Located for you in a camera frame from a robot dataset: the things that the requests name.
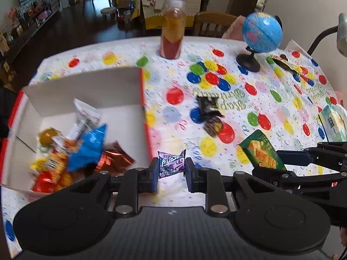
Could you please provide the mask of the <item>shiny red foil snack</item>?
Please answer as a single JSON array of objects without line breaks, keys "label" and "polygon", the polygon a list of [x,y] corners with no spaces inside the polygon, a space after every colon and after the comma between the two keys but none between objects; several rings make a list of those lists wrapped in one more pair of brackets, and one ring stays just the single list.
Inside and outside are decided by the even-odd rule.
[{"label": "shiny red foil snack", "polygon": [[135,160],[116,141],[106,148],[93,172],[108,171],[112,176],[123,175]]}]

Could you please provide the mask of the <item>purple candy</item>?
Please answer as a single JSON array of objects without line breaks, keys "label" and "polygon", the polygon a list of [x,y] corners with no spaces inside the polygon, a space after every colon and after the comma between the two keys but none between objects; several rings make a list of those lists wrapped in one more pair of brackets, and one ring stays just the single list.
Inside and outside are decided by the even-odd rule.
[{"label": "purple candy", "polygon": [[162,179],[183,172],[185,169],[185,154],[186,150],[181,151],[179,155],[158,151],[159,178]]}]

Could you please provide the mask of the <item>green snack packet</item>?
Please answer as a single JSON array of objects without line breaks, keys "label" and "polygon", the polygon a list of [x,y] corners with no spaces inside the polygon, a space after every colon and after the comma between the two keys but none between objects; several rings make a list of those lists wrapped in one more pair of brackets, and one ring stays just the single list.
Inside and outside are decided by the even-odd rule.
[{"label": "green snack packet", "polygon": [[254,167],[286,170],[276,150],[262,131],[255,130],[239,146]]}]

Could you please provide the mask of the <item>blue cookie packet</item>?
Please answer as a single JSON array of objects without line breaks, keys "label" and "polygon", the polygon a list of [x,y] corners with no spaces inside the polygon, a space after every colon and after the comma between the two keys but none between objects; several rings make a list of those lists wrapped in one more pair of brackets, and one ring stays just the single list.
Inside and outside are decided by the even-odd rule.
[{"label": "blue cookie packet", "polygon": [[67,171],[74,172],[87,165],[97,164],[103,152],[103,144],[108,125],[103,124],[82,136],[76,151],[72,151],[67,162]]}]

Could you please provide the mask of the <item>black snack packet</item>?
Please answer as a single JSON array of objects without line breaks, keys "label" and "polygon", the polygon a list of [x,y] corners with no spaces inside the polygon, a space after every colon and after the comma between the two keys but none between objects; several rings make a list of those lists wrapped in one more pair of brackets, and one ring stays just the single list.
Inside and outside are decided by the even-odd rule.
[{"label": "black snack packet", "polygon": [[218,98],[211,96],[197,96],[197,104],[200,110],[200,118],[207,120],[212,117],[224,117],[218,109]]}]

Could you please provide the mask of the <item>white snack packet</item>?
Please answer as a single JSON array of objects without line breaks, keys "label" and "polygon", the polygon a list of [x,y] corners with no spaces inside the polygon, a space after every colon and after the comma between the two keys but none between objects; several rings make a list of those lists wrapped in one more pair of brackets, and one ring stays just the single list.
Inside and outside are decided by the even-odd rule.
[{"label": "white snack packet", "polygon": [[65,136],[67,140],[71,141],[77,141],[84,133],[97,128],[101,120],[98,109],[78,99],[74,99],[74,105],[77,111],[77,122]]}]

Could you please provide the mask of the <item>red chips bag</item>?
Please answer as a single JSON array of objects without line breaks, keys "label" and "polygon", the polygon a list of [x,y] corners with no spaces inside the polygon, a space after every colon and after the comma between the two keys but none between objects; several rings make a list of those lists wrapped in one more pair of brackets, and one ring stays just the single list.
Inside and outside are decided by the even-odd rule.
[{"label": "red chips bag", "polygon": [[55,193],[72,185],[73,177],[67,171],[69,150],[65,147],[53,148],[46,156],[46,169],[42,172],[32,171],[34,184],[31,190],[35,193]]}]

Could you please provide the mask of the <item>red white cardboard box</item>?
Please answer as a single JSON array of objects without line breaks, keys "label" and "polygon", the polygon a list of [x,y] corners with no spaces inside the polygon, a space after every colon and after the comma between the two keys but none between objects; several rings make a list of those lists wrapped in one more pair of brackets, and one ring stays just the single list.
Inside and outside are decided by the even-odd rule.
[{"label": "red white cardboard box", "polygon": [[30,193],[30,165],[40,156],[39,134],[53,128],[77,138],[89,128],[106,125],[104,143],[118,142],[146,168],[151,159],[145,123],[141,68],[82,72],[23,88],[9,116],[9,135],[1,150],[1,185]]}]

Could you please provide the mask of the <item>yellow snack packet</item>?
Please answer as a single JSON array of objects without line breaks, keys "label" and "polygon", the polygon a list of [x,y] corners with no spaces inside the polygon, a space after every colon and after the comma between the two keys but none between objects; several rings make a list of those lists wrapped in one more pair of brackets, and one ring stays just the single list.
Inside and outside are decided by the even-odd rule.
[{"label": "yellow snack packet", "polygon": [[30,165],[29,169],[34,172],[42,172],[46,169],[47,161],[47,157],[40,157]]}]

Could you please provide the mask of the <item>tissue pack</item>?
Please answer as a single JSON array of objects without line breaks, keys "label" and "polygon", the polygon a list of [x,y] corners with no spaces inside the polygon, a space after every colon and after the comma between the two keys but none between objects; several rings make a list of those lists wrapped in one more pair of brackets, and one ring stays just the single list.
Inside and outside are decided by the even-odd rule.
[{"label": "tissue pack", "polygon": [[319,118],[322,121],[328,141],[346,141],[347,118],[346,110],[340,105],[327,105],[321,112]]}]

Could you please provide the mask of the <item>opened wrapper near lamp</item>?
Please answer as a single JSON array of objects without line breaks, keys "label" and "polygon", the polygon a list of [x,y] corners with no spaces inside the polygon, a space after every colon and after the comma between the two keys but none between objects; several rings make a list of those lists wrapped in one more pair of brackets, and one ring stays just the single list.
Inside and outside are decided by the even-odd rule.
[{"label": "opened wrapper near lamp", "polygon": [[301,68],[299,66],[289,63],[288,60],[281,58],[280,56],[271,55],[271,59],[280,67],[285,69],[288,72],[301,74]]}]

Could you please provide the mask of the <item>small blue globe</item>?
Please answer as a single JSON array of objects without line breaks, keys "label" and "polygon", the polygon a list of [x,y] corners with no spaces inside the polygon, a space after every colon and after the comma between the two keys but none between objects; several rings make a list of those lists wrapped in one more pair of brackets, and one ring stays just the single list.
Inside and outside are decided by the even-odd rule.
[{"label": "small blue globe", "polygon": [[283,38],[281,19],[264,12],[248,15],[242,25],[242,37],[250,54],[239,54],[238,65],[251,72],[259,72],[260,64],[254,54],[272,52],[277,49]]}]

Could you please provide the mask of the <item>orange juice bottle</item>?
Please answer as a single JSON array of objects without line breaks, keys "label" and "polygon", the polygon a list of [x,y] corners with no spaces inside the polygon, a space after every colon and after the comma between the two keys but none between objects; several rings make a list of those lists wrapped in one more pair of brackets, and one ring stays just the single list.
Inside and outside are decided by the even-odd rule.
[{"label": "orange juice bottle", "polygon": [[166,0],[163,8],[160,55],[177,59],[181,54],[187,15],[183,0]]}]

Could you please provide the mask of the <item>sofa with yellow cover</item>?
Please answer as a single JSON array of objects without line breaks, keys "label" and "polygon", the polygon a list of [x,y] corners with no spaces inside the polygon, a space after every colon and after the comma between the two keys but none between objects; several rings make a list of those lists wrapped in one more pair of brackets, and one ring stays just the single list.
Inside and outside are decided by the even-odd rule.
[{"label": "sofa with yellow cover", "polygon": [[[151,30],[160,28],[163,21],[163,15],[170,7],[171,0],[134,0],[135,7],[131,20],[139,19],[142,28]],[[201,0],[173,0],[174,7],[182,7],[186,15],[185,26],[193,27],[194,17],[200,12]]]}]

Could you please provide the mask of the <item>tv console cabinet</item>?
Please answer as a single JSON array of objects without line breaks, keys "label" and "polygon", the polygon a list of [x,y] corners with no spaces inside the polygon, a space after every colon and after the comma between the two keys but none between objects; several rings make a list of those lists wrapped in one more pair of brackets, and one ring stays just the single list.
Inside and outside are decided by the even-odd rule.
[{"label": "tv console cabinet", "polygon": [[58,14],[59,8],[60,0],[52,0],[28,20],[23,19],[22,23],[14,28],[15,32],[5,36],[5,33],[1,32],[1,63],[6,62],[10,65],[44,24]]}]

